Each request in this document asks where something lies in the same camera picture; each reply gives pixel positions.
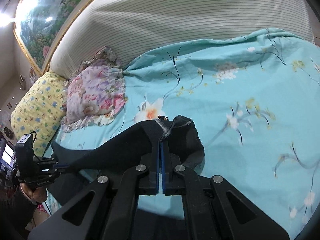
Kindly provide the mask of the left hand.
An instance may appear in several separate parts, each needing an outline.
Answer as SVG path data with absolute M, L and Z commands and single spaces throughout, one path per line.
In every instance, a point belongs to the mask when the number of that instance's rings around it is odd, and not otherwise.
M 20 189 L 24 196 L 32 203 L 43 203 L 47 200 L 48 196 L 45 187 L 39 187 L 32 190 L 26 184 L 20 184 Z

